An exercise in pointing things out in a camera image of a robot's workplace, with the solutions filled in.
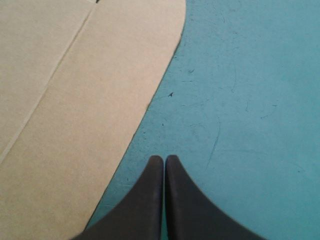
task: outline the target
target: blue floor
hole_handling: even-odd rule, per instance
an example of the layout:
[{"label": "blue floor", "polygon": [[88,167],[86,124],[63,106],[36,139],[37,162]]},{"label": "blue floor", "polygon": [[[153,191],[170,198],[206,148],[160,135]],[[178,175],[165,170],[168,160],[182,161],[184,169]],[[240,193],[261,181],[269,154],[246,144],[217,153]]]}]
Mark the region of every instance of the blue floor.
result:
[{"label": "blue floor", "polygon": [[254,232],[320,239],[319,123],[318,0],[187,0],[181,43],[90,225],[150,155],[177,154]]}]

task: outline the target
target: teal carpet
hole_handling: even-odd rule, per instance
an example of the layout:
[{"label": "teal carpet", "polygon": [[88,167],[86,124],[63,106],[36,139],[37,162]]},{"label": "teal carpet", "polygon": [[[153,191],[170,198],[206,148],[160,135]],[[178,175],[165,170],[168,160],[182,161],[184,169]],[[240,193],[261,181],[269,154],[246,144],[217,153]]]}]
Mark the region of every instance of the teal carpet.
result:
[{"label": "teal carpet", "polygon": [[89,225],[154,154],[179,155],[267,239],[320,239],[320,1],[187,0],[181,43]]}]

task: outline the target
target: scratch mark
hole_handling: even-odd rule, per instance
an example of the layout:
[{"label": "scratch mark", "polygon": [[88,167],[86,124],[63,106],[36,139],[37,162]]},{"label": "scratch mark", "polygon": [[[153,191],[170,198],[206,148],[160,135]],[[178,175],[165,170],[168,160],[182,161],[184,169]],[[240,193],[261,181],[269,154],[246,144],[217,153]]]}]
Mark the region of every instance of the scratch mark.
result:
[{"label": "scratch mark", "polygon": [[190,105],[181,105],[181,107],[192,107],[192,106],[197,106],[197,105],[202,105],[206,102],[208,102],[210,99],[208,98],[207,100],[204,100],[204,101],[200,101],[200,102],[196,102],[196,103],[193,103],[193,104],[190,104]]},{"label": "scratch mark", "polygon": [[231,92],[234,93],[235,92],[235,89],[236,89],[236,86],[237,86],[237,71],[236,71],[236,66],[233,64],[233,67],[234,67],[234,84],[233,84],[233,87],[231,89]]},{"label": "scratch mark", "polygon": [[268,155],[267,153],[265,153],[263,151],[255,151],[255,150],[250,150],[250,149],[222,149],[222,150],[216,150],[216,152]]},{"label": "scratch mark", "polygon": [[213,144],[211,153],[210,153],[210,157],[209,157],[209,159],[208,159],[208,163],[206,164],[206,167],[207,167],[207,168],[208,168],[208,166],[209,166],[209,164],[210,164],[210,162],[211,162],[212,156],[214,155],[214,153],[215,153],[215,151],[216,151],[216,147],[217,147],[217,144],[218,144],[218,141],[219,141],[219,138],[220,138],[220,130],[221,130],[220,117],[218,117],[218,120],[219,120],[218,134],[216,135],[216,138],[215,138],[215,141],[214,141],[214,144]]},{"label": "scratch mark", "polygon": [[265,118],[267,118],[267,117],[269,117],[269,116],[271,116],[272,114],[275,113],[278,105],[272,105],[272,106],[274,106],[273,111],[272,111],[270,114],[267,114],[267,115],[265,115],[265,116],[261,116],[261,117],[260,117],[261,119],[265,119]]}]

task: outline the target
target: cardboard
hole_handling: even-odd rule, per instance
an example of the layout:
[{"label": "cardboard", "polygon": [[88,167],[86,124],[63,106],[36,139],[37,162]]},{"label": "cardboard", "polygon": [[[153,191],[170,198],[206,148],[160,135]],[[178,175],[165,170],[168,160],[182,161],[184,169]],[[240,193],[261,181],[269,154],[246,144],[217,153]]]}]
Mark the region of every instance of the cardboard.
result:
[{"label": "cardboard", "polygon": [[[162,79],[185,1],[0,4],[1,34],[19,29],[1,43],[0,239],[68,239],[88,222]],[[18,20],[6,27],[6,18]]]}]

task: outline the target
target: cardboard sheet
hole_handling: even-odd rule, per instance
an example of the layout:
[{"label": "cardboard sheet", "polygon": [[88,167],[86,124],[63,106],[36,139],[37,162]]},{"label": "cardboard sheet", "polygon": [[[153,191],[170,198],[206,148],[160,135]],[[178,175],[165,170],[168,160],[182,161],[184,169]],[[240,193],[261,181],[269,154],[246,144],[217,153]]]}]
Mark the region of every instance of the cardboard sheet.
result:
[{"label": "cardboard sheet", "polygon": [[0,1],[0,163],[95,4]]},{"label": "cardboard sheet", "polygon": [[83,230],[184,20],[184,0],[95,5],[0,166],[0,239],[68,239]]}]

